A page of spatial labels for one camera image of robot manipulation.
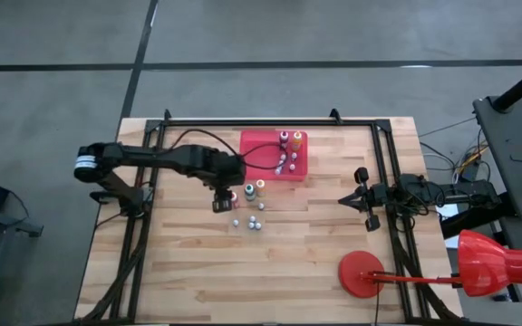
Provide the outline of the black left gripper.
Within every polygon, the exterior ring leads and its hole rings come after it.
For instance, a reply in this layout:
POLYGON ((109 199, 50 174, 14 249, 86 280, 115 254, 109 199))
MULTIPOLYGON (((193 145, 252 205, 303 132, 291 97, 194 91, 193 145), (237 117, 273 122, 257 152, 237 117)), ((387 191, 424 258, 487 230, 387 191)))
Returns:
POLYGON ((233 209, 229 189, 234 186, 243 185, 245 176, 246 173, 244 169, 236 169, 221 171, 207 179, 207 185, 214 191, 215 200, 212 202, 212 210, 214 213, 224 213, 233 209))

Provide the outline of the red desk lamp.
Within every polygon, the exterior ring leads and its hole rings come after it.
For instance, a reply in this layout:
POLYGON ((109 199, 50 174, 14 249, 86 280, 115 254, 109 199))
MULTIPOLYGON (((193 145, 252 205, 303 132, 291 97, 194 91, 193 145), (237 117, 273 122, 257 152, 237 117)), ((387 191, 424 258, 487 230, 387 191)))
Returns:
POLYGON ((506 249, 470 230, 459 234, 459 273, 451 277, 397 276, 383 270, 380 260, 365 251, 346 254, 338 265, 341 286, 358 298, 376 296, 384 283, 450 284, 471 297, 486 296, 512 284, 522 284, 522 250, 506 249))

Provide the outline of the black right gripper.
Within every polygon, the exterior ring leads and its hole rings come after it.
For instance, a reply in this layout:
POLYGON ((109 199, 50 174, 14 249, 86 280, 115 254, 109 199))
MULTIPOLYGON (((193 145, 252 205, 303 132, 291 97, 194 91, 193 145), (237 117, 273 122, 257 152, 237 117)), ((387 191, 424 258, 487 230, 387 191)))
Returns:
POLYGON ((373 213, 372 209, 379 206, 391 206, 396 208, 396 187, 388 187, 381 183, 368 188, 367 181, 369 180, 369 174, 365 167, 357 168, 353 176, 358 187, 350 195, 339 199, 338 203, 356 209, 360 213, 365 213, 367 215, 365 221, 366 230, 368 232, 375 231, 380 227, 380 220, 379 217, 373 213))

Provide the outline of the black aluminium table frame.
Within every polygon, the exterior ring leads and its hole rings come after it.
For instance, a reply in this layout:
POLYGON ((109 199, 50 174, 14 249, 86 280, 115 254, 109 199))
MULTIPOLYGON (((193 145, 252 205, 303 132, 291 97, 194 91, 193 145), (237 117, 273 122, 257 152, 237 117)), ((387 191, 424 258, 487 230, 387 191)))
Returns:
POLYGON ((354 250, 402 273, 397 246, 413 254, 423 275, 450 273, 435 213, 404 225, 380 208, 381 225, 368 232, 364 214, 338 203, 354 190, 359 167, 367 168, 372 183, 425 173, 413 119, 137 118, 123 121, 118 139, 145 147, 194 143, 227 150, 237 149, 241 132, 250 129, 305 131, 305 180, 265 180, 263 197, 240 197, 239 208, 216 214, 211 192, 195 178, 118 168, 126 183, 153 196, 151 215, 129 219, 118 216, 116 204, 101 208, 75 324, 386 324, 437 320, 435 303, 460 316, 458 294, 448 286, 386 284, 371 299, 358 299, 338 280, 341 258, 354 250), (250 216, 261 229, 249 229, 250 216))

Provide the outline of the pink plastic tray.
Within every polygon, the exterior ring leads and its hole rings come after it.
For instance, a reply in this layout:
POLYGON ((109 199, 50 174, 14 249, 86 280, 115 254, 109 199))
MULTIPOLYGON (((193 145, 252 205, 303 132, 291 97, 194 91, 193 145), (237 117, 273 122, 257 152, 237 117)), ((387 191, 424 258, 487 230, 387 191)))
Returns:
POLYGON ((292 161, 292 138, 296 131, 301 130, 261 130, 250 129, 241 132, 239 142, 239 153, 246 162, 246 179, 257 181, 304 181, 308 172, 308 136, 303 133, 302 147, 296 152, 297 159, 292 161), (279 134, 282 131, 289 133, 287 149, 280 146, 279 134), (280 175, 275 174, 279 166, 280 156, 286 154, 286 160, 280 175), (290 171, 289 166, 295 164, 295 171, 290 171))

